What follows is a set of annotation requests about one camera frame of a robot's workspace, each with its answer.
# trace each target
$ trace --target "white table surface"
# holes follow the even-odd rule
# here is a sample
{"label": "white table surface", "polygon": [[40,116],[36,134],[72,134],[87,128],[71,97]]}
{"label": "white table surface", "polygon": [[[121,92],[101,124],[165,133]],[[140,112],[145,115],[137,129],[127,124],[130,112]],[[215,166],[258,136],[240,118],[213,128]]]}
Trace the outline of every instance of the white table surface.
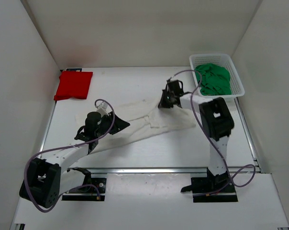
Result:
{"label": "white table surface", "polygon": [[[46,137],[44,149],[70,144],[78,130],[75,115],[95,111],[94,101],[102,98],[113,106],[162,95],[166,80],[178,71],[190,67],[147,68],[85,68],[93,71],[86,100],[58,101]],[[195,87],[191,72],[177,77],[184,90]],[[235,122],[228,143],[227,162],[230,167],[253,163],[245,132],[233,102],[227,103]],[[98,168],[130,167],[207,167],[209,143],[199,126],[165,133],[120,148],[88,155],[73,166]]]}
{"label": "white table surface", "polygon": [[[250,175],[235,178],[244,184]],[[49,213],[20,199],[24,230],[277,230],[288,227],[272,175],[237,188],[238,202],[193,203],[190,174],[108,174],[104,202],[58,201]]]}

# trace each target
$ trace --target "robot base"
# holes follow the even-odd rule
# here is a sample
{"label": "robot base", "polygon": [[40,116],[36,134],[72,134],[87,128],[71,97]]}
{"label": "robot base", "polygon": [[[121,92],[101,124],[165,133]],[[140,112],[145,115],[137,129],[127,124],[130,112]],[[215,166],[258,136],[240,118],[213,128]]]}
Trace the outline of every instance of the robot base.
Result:
{"label": "robot base", "polygon": [[181,192],[192,191],[194,203],[238,202],[235,186],[232,183],[215,194],[199,195],[222,188],[228,180],[227,173],[213,176],[207,169],[207,177],[192,177],[191,185],[183,187]]}

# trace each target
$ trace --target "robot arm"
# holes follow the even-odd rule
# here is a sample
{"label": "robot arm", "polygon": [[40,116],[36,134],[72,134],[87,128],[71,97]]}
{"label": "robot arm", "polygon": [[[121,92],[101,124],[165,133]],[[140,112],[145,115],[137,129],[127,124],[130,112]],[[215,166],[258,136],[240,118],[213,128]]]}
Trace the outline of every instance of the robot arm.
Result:
{"label": "robot arm", "polygon": [[[85,125],[80,127],[72,146],[95,140],[104,135],[110,128],[113,119],[114,125],[110,134],[116,134],[127,128],[130,124],[121,120],[113,112],[106,112],[107,104],[101,103],[96,112],[87,114]],[[82,168],[70,166],[80,158],[89,155],[97,146],[98,141],[84,144],[70,149],[53,151],[53,155],[47,159],[34,158],[27,171],[30,191],[40,206],[49,208],[57,202],[57,197],[77,186],[88,184],[90,172]],[[27,200],[28,193],[24,182],[19,195]]]}
{"label": "robot arm", "polygon": [[[191,93],[184,92],[183,83],[179,80],[167,80],[163,90],[159,108],[172,108],[174,105],[192,110],[191,102],[196,113],[201,116],[201,126],[207,137],[219,149],[226,160],[227,143],[231,130],[234,128],[233,118],[223,98],[207,99],[194,95],[191,101]],[[207,183],[211,190],[217,190],[227,180],[229,175],[226,171],[223,159],[214,146],[210,144],[210,163],[207,169]],[[182,192],[190,191],[191,187],[185,187]]]}

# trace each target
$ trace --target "white enclosure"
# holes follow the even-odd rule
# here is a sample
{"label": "white enclosure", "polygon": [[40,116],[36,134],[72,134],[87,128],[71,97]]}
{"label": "white enclosure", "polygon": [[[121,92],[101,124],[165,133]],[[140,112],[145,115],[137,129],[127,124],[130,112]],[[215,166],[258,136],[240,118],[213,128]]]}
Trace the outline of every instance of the white enclosure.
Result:
{"label": "white enclosure", "polygon": [[[119,148],[115,157],[108,158],[109,151],[81,160],[83,167],[101,166],[101,172],[111,172],[108,180],[114,184],[107,189],[108,200],[97,204],[101,212],[92,203],[60,201],[53,213],[40,216],[30,202],[19,200],[27,159],[42,142],[45,148],[67,144],[77,129],[76,110],[85,111],[99,96],[109,97],[114,104],[133,100],[129,93],[146,97],[144,92],[151,84],[150,94],[157,96],[165,80],[176,70],[189,69],[189,56],[198,53],[230,55],[245,88],[239,104],[256,151],[238,102],[228,102],[235,120],[228,163],[234,172],[257,158],[263,173],[257,169],[253,184],[237,190],[239,203],[195,207],[189,203],[190,197],[174,194],[181,185],[189,184],[190,167],[199,172],[207,167],[209,145],[198,127],[179,132],[186,138],[168,133]],[[96,84],[90,85],[87,100],[61,101],[54,107],[59,70],[73,67],[94,71]],[[192,74],[181,77],[192,90]],[[109,94],[107,89],[114,83],[117,89]],[[197,137],[192,144],[190,136]],[[144,154],[144,146],[149,146],[150,156]],[[176,152],[180,151],[185,155],[178,158]],[[112,174],[124,173],[124,168],[136,173],[145,167],[160,167],[161,173],[175,167],[186,172],[135,177]],[[120,176],[130,183],[122,184]],[[237,181],[247,177],[241,174]],[[153,183],[150,186],[138,184],[148,178]],[[173,190],[154,185],[162,180]],[[129,192],[122,194],[126,188]],[[144,208],[137,209],[142,202]],[[152,208],[154,203],[156,209],[147,212],[145,207]],[[10,226],[15,230],[14,224],[19,223],[26,223],[25,229],[77,228],[71,218],[75,206],[80,212],[74,218],[82,219],[84,229],[114,229],[118,221],[129,218],[126,213],[131,210],[138,210],[131,214],[135,221],[125,221],[118,229],[141,229],[137,221],[145,229],[143,216],[151,218],[149,229],[177,229],[180,221],[192,229],[197,224],[201,229],[288,227],[289,0],[0,0],[0,230]],[[186,210],[177,212],[173,206]],[[118,215],[115,208],[122,207],[124,212]],[[88,220],[91,213],[97,219]],[[208,224],[206,213],[216,220]],[[105,215],[113,221],[107,222]],[[238,221],[235,224],[230,223],[233,217]]]}

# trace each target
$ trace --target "black mounting bracket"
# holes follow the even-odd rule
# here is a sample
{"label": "black mounting bracket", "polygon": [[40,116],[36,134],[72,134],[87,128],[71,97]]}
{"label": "black mounting bracket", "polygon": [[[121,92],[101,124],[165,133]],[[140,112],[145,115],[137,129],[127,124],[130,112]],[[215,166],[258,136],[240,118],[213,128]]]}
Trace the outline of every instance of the black mounting bracket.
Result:
{"label": "black mounting bracket", "polygon": [[66,201],[104,201],[106,191],[106,178],[101,177],[85,177],[83,184],[93,184],[100,192],[101,200],[98,200],[97,193],[92,187],[84,187],[80,189],[70,190],[62,195],[62,200]]}
{"label": "black mounting bracket", "polygon": [[199,104],[199,110],[204,131],[210,138],[218,141],[230,136],[234,120],[222,97]]}
{"label": "black mounting bracket", "polygon": [[[61,167],[58,164],[50,164],[39,158],[30,162],[27,172],[28,184],[35,201],[40,206],[49,208],[56,203],[59,195],[60,176]],[[19,196],[30,200],[24,181]]]}
{"label": "black mounting bracket", "polygon": [[221,191],[211,195],[198,195],[219,190],[229,182],[229,175],[225,172],[222,175],[214,176],[207,169],[207,177],[192,177],[191,185],[183,187],[181,192],[192,191],[194,203],[212,203],[212,202],[237,202],[235,186],[228,184]]}

